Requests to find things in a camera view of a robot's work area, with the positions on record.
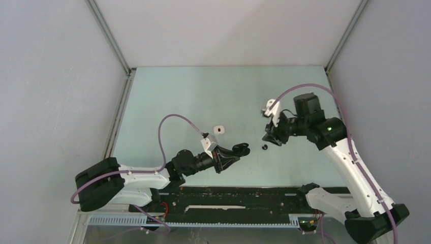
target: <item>enclosure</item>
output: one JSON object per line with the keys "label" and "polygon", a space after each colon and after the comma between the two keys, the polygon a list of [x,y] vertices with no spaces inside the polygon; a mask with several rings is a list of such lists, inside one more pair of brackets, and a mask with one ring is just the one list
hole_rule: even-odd
{"label": "enclosure", "polygon": [[[19,0],[2,9],[2,243],[321,243],[320,234],[298,230],[316,213],[295,207],[296,190],[314,182],[347,199],[346,183],[306,138],[282,147],[262,141],[269,122],[262,107],[305,83],[331,89],[340,102],[306,87],[286,95],[282,108],[293,111],[295,96],[314,93],[326,117],[348,121],[376,180],[410,210],[399,243],[427,241],[428,1]],[[220,174],[186,177],[178,192],[161,190],[172,211],[169,234],[101,240],[155,224],[121,223],[147,221],[128,205],[82,212],[70,203],[74,177],[107,157],[160,166],[157,129],[167,114],[204,132],[224,126],[219,145],[246,142],[250,154]],[[168,161],[183,149],[202,152],[185,121],[167,119],[161,131]],[[212,204],[208,193],[220,202],[242,194],[259,206],[259,221],[230,222],[224,214],[232,210],[209,209],[175,218],[181,207]],[[278,213],[264,203],[269,195],[281,199],[284,218],[272,224]],[[337,243],[355,243],[332,216],[322,225]],[[392,233],[377,243],[393,243]]]}

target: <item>white panel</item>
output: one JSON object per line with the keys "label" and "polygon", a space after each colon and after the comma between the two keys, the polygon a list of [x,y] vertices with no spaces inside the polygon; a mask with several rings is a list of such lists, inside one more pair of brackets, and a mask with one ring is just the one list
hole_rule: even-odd
{"label": "white panel", "polygon": [[326,65],[360,0],[99,0],[127,62]]}
{"label": "white panel", "polygon": [[84,0],[2,1],[0,243],[66,243],[124,72]]}

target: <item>metal frame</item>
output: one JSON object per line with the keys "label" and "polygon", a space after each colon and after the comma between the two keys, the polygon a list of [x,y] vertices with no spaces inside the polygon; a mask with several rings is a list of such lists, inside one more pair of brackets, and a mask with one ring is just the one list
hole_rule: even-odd
{"label": "metal frame", "polygon": [[122,54],[121,49],[118,46],[118,43],[116,42],[111,29],[108,26],[108,23],[103,17],[103,14],[100,11],[99,5],[97,5],[96,3],[96,0],[85,0],[85,1],[87,2],[88,8],[93,13],[93,16],[96,19],[96,22],[99,25],[100,29],[102,30],[103,35],[106,37],[106,40],[108,41],[109,46],[111,46],[118,61],[120,62],[122,68],[124,69],[124,72],[127,75],[130,74],[130,67],[126,62],[126,59],[124,58],[124,55]]}
{"label": "metal frame", "polygon": [[353,32],[353,29],[355,28],[356,24],[359,21],[359,18],[364,13],[365,8],[367,7],[370,0],[361,0],[358,8],[356,9],[355,13],[352,16],[352,19],[349,22],[349,25],[347,25],[346,30],[343,33],[343,36],[340,39],[340,42],[338,43],[337,47],[335,48],[334,53],[332,54],[331,58],[328,61],[328,64],[325,67],[326,73],[328,74],[332,67],[335,64],[335,61],[338,58],[338,55],[340,54],[341,50],[343,49],[344,45],[347,42],[347,39],[349,38],[350,34]]}
{"label": "metal frame", "polygon": [[[96,22],[98,23],[99,27],[101,28],[102,33],[104,34],[108,44],[111,46],[112,50],[114,51],[118,61],[120,62],[120,65],[124,69],[124,72],[127,74],[127,79],[124,83],[124,86],[122,88],[120,101],[118,103],[118,106],[116,108],[115,117],[112,123],[112,127],[110,130],[109,138],[106,143],[105,151],[103,153],[102,159],[109,157],[112,155],[112,152],[115,147],[118,131],[120,129],[122,117],[124,115],[125,107],[127,104],[127,100],[129,98],[130,90],[132,88],[133,79],[135,77],[136,69],[132,70],[129,65],[127,64],[127,61],[121,52],[120,47],[118,46],[118,43],[116,42],[114,35],[112,34],[112,31],[110,30],[102,12],[100,11],[100,8],[98,4],[96,3],[96,0],[85,0],[87,2],[88,8],[91,10],[92,14],[95,17]],[[340,39],[334,53],[332,54],[331,58],[328,61],[328,64],[325,67],[326,76],[328,79],[328,83],[330,86],[330,89],[333,90],[331,80],[329,73],[335,64],[335,61],[337,60],[341,50],[343,49],[345,43],[347,42],[349,36],[353,32],[359,18],[364,13],[365,8],[367,7],[370,0],[361,0],[361,3],[359,4],[358,8],[356,9],[354,15],[352,16],[352,19],[350,20],[346,30],[343,33],[342,38]],[[337,106],[338,113],[340,114],[340,110],[338,107],[338,104],[335,103]],[[336,194],[340,195],[340,197],[351,197],[350,195],[346,194]],[[73,228],[71,230],[70,236],[69,236],[69,244],[82,244],[84,242],[86,230],[89,221],[91,220],[94,213],[86,213],[81,212],[78,210]],[[128,212],[128,206],[109,206],[109,207],[103,207],[97,211],[97,215],[141,215],[141,213],[133,213]],[[298,217],[313,217],[313,215],[310,214],[292,214],[289,215],[290,218],[298,218]],[[386,235],[380,237],[375,241],[377,244],[384,244],[384,243],[391,243],[390,242],[390,232]]]}
{"label": "metal frame", "polygon": [[[135,215],[95,213],[88,221],[88,226],[128,226],[159,227],[160,224],[148,223],[148,218],[141,213]],[[221,224],[221,223],[174,223],[165,222],[169,227],[228,227],[228,228],[299,228],[298,217],[289,216],[285,224]]]}

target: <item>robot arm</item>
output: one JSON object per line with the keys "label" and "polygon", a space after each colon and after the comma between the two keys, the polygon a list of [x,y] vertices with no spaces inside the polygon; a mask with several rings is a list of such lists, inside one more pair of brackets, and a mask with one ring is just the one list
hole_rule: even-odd
{"label": "robot arm", "polygon": [[388,213],[360,171],[357,165],[359,163],[380,191],[396,224],[398,225],[409,215],[404,204],[394,204],[379,186],[359,156],[354,142],[352,142],[353,151],[357,160],[353,160],[348,147],[345,125],[339,118],[325,118],[316,95],[311,93],[295,97],[297,115],[290,118],[281,112],[279,102],[270,109],[274,102],[275,100],[269,100],[266,108],[262,110],[265,117],[271,118],[271,122],[266,125],[266,135],[262,140],[282,146],[287,143],[290,136],[306,136],[318,150],[333,160],[353,197],[353,200],[337,197],[312,183],[298,190],[297,197],[300,204],[321,210],[343,223],[357,243],[369,243],[392,230]]}
{"label": "robot arm", "polygon": [[189,150],[181,150],[157,172],[158,168],[139,168],[121,165],[116,158],[107,158],[93,165],[75,177],[76,187],[110,172],[124,172],[105,177],[85,188],[79,196],[82,211],[94,211],[106,204],[134,204],[144,206],[158,205],[159,191],[163,188],[179,187],[186,180],[184,176],[214,167],[221,173],[241,157],[250,153],[247,143],[234,145],[232,150],[218,145],[213,135],[204,134],[201,140],[204,152],[196,156]]}

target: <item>wire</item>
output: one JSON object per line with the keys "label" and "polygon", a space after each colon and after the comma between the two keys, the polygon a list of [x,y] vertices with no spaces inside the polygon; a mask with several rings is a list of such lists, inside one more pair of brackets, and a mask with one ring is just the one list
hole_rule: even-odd
{"label": "wire", "polygon": [[164,218],[166,218],[166,215],[168,214],[168,211],[169,211],[168,204],[167,204],[166,202],[162,202],[161,204],[162,204],[162,205],[164,205],[164,206],[165,206],[165,208],[166,208],[166,210],[165,210],[165,214],[163,215],[163,217],[164,217]]}
{"label": "wire", "polygon": [[323,232],[323,217],[325,217],[325,214],[322,214],[322,219],[320,220],[320,234],[322,235],[322,243],[325,244],[325,233]]}
{"label": "wire", "polygon": [[388,206],[386,205],[386,202],[384,202],[384,199],[382,197],[382,195],[380,194],[379,190],[377,190],[376,185],[374,185],[373,181],[371,180],[371,178],[368,176],[368,174],[365,172],[364,168],[362,167],[362,165],[358,162],[358,158],[355,155],[355,152],[353,150],[353,144],[352,144],[352,135],[350,133],[350,128],[349,125],[347,123],[347,117],[345,114],[345,110],[343,109],[343,104],[340,102],[340,100],[338,99],[338,97],[328,88],[322,86],[322,85],[318,85],[318,84],[312,84],[312,83],[307,83],[307,84],[301,84],[301,85],[296,85],[290,89],[287,89],[285,92],[283,92],[278,98],[276,98],[276,100],[272,103],[272,105],[269,107],[269,110],[271,110],[278,101],[280,101],[281,98],[283,98],[287,93],[302,88],[302,87],[317,87],[320,88],[322,90],[327,91],[329,94],[332,95],[332,97],[334,98],[336,104],[338,104],[338,108],[340,109],[340,114],[342,119],[344,120],[344,124],[346,125],[346,131],[347,131],[347,145],[349,146],[349,151],[350,151],[350,155],[352,156],[353,161],[355,162],[355,165],[359,168],[359,171],[361,171],[361,173],[363,174],[363,176],[365,177],[366,181],[368,182],[368,184],[371,186],[372,190],[374,191],[374,193],[376,194],[377,198],[379,199],[379,202],[381,202],[383,208],[385,209],[385,211],[388,214],[389,217],[389,221],[391,222],[392,225],[392,230],[393,230],[393,243],[394,244],[398,244],[398,230],[396,228],[396,223],[395,220],[393,219],[392,213],[390,212]]}
{"label": "wire", "polygon": [[315,215],[314,216],[314,221],[319,221],[322,218],[321,212],[319,210],[317,210],[317,209],[315,210],[314,215]]}
{"label": "wire", "polygon": [[292,111],[290,111],[289,109],[283,109],[281,112],[284,112],[284,111],[288,111],[288,112],[289,112],[289,113],[291,113],[293,116],[298,117],[298,115],[297,115],[297,114],[292,113]]}
{"label": "wire", "polygon": [[[322,233],[322,232],[321,232],[321,231],[316,230],[316,232],[314,232],[314,231],[307,231],[307,232],[303,231],[302,233],[303,233],[304,235],[312,235],[312,234],[319,234],[319,233]],[[326,234],[326,233],[323,233],[323,235],[324,235],[326,238],[330,239],[332,243],[336,244],[335,239],[334,239],[332,236],[330,236],[330,235],[328,235],[328,234]]]}
{"label": "wire", "polygon": [[[160,121],[160,124],[159,124],[159,129],[158,129],[158,140],[159,140],[159,146],[160,146],[160,151],[162,152],[162,156],[163,156],[163,165],[159,168],[159,169],[157,169],[157,170],[118,170],[118,171],[114,171],[114,172],[109,172],[109,173],[106,173],[106,174],[102,174],[102,175],[99,175],[99,176],[97,176],[96,178],[94,178],[94,179],[92,179],[92,180],[90,180],[90,181],[88,181],[87,183],[85,183],[85,184],[83,184],[81,187],[79,187],[73,194],[72,194],[72,197],[71,197],[71,199],[70,199],[70,202],[72,203],[72,204],[79,204],[79,201],[75,201],[75,197],[80,193],[80,192],[82,192],[85,188],[87,188],[88,186],[90,186],[91,184],[93,184],[93,183],[95,183],[95,182],[97,182],[97,181],[99,181],[99,180],[101,180],[101,179],[104,179],[104,178],[106,178],[106,177],[110,177],[110,176],[112,176],[112,175],[117,175],[117,174],[129,174],[129,173],[137,173],[137,174],[149,174],[149,173],[157,173],[157,172],[161,172],[165,167],[166,167],[166,156],[165,156],[165,151],[163,150],[163,146],[162,146],[162,139],[161,139],[161,135],[160,135],[160,133],[161,133],[161,128],[162,128],[162,124],[163,124],[163,122],[167,119],[167,118],[169,118],[169,117],[179,117],[179,118],[182,118],[182,119],[184,119],[185,121],[187,121],[199,134],[201,134],[201,135],[203,135],[204,133],[195,125],[195,124],[193,124],[188,118],[186,118],[186,117],[184,117],[184,116],[182,116],[182,115],[179,115],[179,114],[168,114],[168,115],[166,115],[163,119],[162,119],[162,121]],[[134,205],[134,204],[132,204],[132,206],[134,206],[135,208],[137,208],[141,213],[143,213],[144,215],[146,215],[148,218],[150,218],[150,219],[152,219],[152,220],[154,220],[154,221],[156,221],[157,223],[160,223],[161,225],[163,225],[163,226],[165,226],[168,230],[167,231],[164,231],[164,232],[156,232],[156,231],[152,231],[152,230],[146,230],[147,232],[152,232],[152,233],[156,233],[156,234],[167,234],[167,233],[169,233],[170,232],[170,228],[169,228],[169,226],[165,223],[165,222],[163,222],[163,221],[160,221],[160,220],[158,220],[158,219],[156,219],[156,218],[154,218],[154,217],[152,217],[151,215],[149,215],[149,214],[147,214],[146,212],[144,212],[140,207],[138,207],[138,206],[136,206],[136,205]],[[165,216],[166,216],[166,214],[168,213],[168,205],[165,203],[165,206],[166,206],[166,212],[165,212]],[[118,234],[116,234],[116,235],[113,235],[113,236],[111,236],[111,237],[107,237],[107,238],[104,238],[104,239],[102,239],[102,240],[108,240],[108,239],[112,239],[112,238],[116,238],[117,236],[120,236],[120,235],[122,235],[122,234],[124,234],[124,233],[126,233],[126,232],[129,232],[129,231],[134,231],[134,230],[142,230],[143,228],[139,228],[139,227],[137,227],[137,228],[131,228],[131,229],[127,229],[127,230],[125,230],[125,231],[123,231],[123,232],[121,232],[121,233],[118,233]]]}

